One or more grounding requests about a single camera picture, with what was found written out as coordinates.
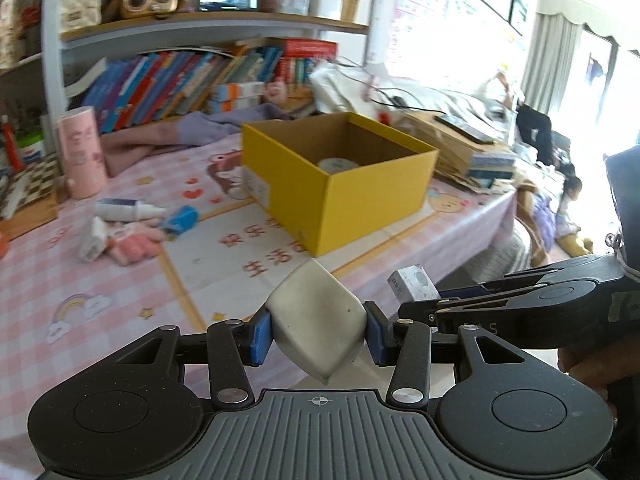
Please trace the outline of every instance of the cardboard box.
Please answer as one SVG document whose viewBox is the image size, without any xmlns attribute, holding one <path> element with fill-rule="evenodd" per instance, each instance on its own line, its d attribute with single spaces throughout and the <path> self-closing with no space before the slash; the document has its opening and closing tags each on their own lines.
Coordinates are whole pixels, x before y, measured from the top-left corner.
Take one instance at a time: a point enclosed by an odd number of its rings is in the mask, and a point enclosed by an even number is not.
<svg viewBox="0 0 640 480">
<path fill-rule="evenodd" d="M 417 212 L 437 156 L 353 113 L 242 126 L 245 186 L 314 256 Z M 360 167 L 329 175 L 317 166 L 329 157 Z"/>
<path fill-rule="evenodd" d="M 443 172 L 466 176 L 471 168 L 513 167 L 516 155 L 508 145 L 499 140 L 493 144 L 473 142 L 446 124 L 436 121 L 434 117 L 438 115 L 443 114 L 409 112 L 404 114 L 402 125 L 398 124 L 398 127 L 406 131 L 406 126 L 409 126 L 414 137 L 440 150 L 438 166 L 442 165 Z"/>
</svg>

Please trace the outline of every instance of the purple cloth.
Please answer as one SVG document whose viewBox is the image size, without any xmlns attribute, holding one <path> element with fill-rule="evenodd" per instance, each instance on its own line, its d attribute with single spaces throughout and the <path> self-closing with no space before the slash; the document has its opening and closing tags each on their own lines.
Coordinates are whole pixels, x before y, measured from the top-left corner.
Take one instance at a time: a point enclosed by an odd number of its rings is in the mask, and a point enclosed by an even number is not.
<svg viewBox="0 0 640 480">
<path fill-rule="evenodd" d="M 268 119 L 289 120 L 290 117 L 271 103 L 212 115 L 194 112 L 178 121 L 177 143 L 186 146 L 205 146 L 231 134 L 239 133 L 242 124 Z"/>
<path fill-rule="evenodd" d="M 550 202 L 551 199 L 545 194 L 536 193 L 534 195 L 532 217 L 540 232 L 542 243 L 547 253 L 556 241 L 556 215 L 553 214 L 549 207 Z"/>
</svg>

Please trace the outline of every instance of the yellow box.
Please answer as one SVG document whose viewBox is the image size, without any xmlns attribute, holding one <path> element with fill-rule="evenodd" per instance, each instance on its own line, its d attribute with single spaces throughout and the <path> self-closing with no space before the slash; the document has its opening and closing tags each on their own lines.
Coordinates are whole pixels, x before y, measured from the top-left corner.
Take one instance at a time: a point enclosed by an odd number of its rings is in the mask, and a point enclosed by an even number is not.
<svg viewBox="0 0 640 480">
<path fill-rule="evenodd" d="M 314 256 L 417 212 L 437 156 L 353 113 L 242 126 L 245 186 Z M 360 167 L 328 174 L 317 164 L 329 157 Z"/>
</svg>

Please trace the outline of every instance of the red book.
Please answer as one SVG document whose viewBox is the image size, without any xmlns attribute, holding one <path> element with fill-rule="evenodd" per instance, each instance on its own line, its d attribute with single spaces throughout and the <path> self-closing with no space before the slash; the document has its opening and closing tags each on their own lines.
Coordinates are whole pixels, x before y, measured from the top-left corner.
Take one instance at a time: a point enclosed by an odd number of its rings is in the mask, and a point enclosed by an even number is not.
<svg viewBox="0 0 640 480">
<path fill-rule="evenodd" d="M 160 92 L 160 95 L 158 96 L 158 99 L 156 99 L 156 102 L 154 102 L 151 105 L 151 108 L 149 108 L 149 111 L 146 113 L 145 118 L 142 119 L 141 124 L 147 124 L 148 122 L 151 121 L 151 119 L 153 118 L 154 114 L 161 109 L 162 105 L 166 102 L 166 100 L 169 98 L 169 95 L 171 94 L 171 90 L 176 86 L 176 84 L 178 83 L 179 79 L 180 79 L 180 74 L 182 74 L 182 71 L 185 69 L 185 67 L 188 65 L 189 61 L 191 59 L 193 59 L 194 57 L 196 57 L 195 54 L 191 54 L 191 56 L 189 57 L 185 57 L 184 60 L 182 61 L 182 66 L 178 67 L 177 71 L 175 72 L 175 75 L 168 81 L 168 83 L 164 86 L 164 88 L 162 89 L 162 92 Z"/>
<path fill-rule="evenodd" d="M 164 60 L 168 55 L 169 55 L 168 52 L 161 52 L 160 55 L 158 56 L 158 59 L 156 59 L 156 61 L 153 63 L 153 65 L 151 65 L 149 70 L 147 70 L 145 76 L 142 78 L 142 81 L 140 81 L 140 84 L 131 95 L 129 102 L 127 103 L 126 110 L 124 110 L 123 113 L 121 113 L 120 116 L 118 117 L 118 120 L 116 121 L 116 125 L 113 127 L 114 132 L 117 130 L 121 130 L 122 128 L 127 126 L 127 122 L 129 121 L 129 118 L 133 115 L 133 111 L 136 109 L 136 105 L 142 100 L 142 97 L 145 95 L 146 90 L 149 88 L 149 85 L 151 85 L 153 76 L 156 74 L 158 69 L 162 66 L 162 64 L 164 63 Z"/>
<path fill-rule="evenodd" d="M 338 55 L 338 44 L 333 41 L 310 40 L 309 38 L 284 38 L 277 44 L 284 52 L 282 57 L 320 57 L 335 59 Z"/>
</svg>

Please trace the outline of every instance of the human hand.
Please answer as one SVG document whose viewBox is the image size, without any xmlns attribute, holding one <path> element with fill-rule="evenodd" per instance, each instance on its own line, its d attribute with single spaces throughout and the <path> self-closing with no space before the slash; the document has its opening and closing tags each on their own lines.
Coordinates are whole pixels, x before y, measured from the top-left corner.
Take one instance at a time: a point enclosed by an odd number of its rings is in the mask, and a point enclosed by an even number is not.
<svg viewBox="0 0 640 480">
<path fill-rule="evenodd" d="M 558 368 L 606 400 L 607 386 L 640 373 L 640 332 L 588 354 L 575 348 L 561 348 L 558 350 Z"/>
</svg>

